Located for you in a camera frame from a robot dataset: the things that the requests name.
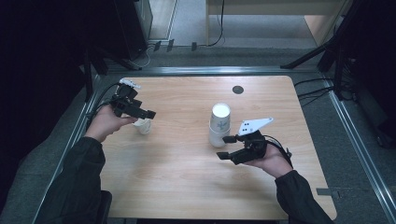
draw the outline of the small white cup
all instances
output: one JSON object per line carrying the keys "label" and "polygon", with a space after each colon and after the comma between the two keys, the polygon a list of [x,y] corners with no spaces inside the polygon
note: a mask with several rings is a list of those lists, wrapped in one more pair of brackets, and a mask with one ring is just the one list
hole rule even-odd
{"label": "small white cup", "polygon": [[151,119],[138,119],[134,126],[141,134],[148,134],[151,130]]}
{"label": "small white cup", "polygon": [[231,109],[224,103],[215,104],[212,108],[210,128],[216,133],[224,133],[230,129]]}
{"label": "small white cup", "polygon": [[210,128],[209,126],[209,143],[213,147],[224,147],[225,143],[222,140],[223,137],[230,135],[230,130],[229,128],[226,132],[224,133],[217,133],[213,129]]}

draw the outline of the black chair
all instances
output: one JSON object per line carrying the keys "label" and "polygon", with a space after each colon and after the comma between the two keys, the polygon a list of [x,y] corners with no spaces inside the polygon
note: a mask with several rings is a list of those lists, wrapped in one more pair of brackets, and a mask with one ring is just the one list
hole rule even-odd
{"label": "black chair", "polygon": [[107,224],[108,211],[110,210],[111,201],[113,196],[109,191],[101,190],[102,199],[98,209],[98,216],[96,218],[96,224]]}

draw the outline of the wooden table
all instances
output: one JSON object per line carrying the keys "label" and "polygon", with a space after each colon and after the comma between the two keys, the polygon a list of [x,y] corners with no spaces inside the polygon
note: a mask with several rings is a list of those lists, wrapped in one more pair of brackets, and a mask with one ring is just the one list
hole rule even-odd
{"label": "wooden table", "polygon": [[[286,219],[276,200],[274,178],[263,170],[221,161],[218,151],[236,151],[208,142],[208,122],[216,103],[230,106],[236,134],[243,119],[275,120],[261,129],[288,147],[294,168],[310,183],[331,218],[336,211],[291,79],[276,77],[134,77],[142,108],[157,112],[152,130],[133,125],[104,142],[102,189],[111,191],[110,217]],[[233,93],[234,86],[244,88]]]}
{"label": "wooden table", "polygon": [[[224,15],[304,15],[317,45],[326,41],[337,19],[352,0],[227,0]],[[209,16],[221,15],[221,0],[206,0],[206,44],[209,44]]]}

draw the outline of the hand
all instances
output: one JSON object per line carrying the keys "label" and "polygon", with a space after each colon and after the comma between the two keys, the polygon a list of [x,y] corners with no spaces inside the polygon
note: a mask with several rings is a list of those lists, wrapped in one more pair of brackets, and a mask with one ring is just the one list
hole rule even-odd
{"label": "hand", "polygon": [[100,108],[84,136],[94,138],[102,143],[109,134],[113,134],[120,127],[136,121],[137,118],[133,117],[117,117],[113,112],[112,106],[105,105]]}
{"label": "hand", "polygon": [[245,165],[262,168],[268,175],[278,178],[292,171],[293,168],[283,158],[280,151],[273,145],[267,144],[265,156],[254,161],[247,161]]}

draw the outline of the black sleeve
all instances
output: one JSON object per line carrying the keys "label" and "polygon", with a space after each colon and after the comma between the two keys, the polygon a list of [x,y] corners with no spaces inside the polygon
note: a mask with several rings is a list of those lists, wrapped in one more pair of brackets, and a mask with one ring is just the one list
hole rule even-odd
{"label": "black sleeve", "polygon": [[105,165],[102,144],[83,137],[64,158],[35,223],[94,223],[101,200],[99,174]]}
{"label": "black sleeve", "polygon": [[315,201],[308,181],[290,171],[275,180],[276,197],[282,209],[289,215],[290,224],[333,223]]}

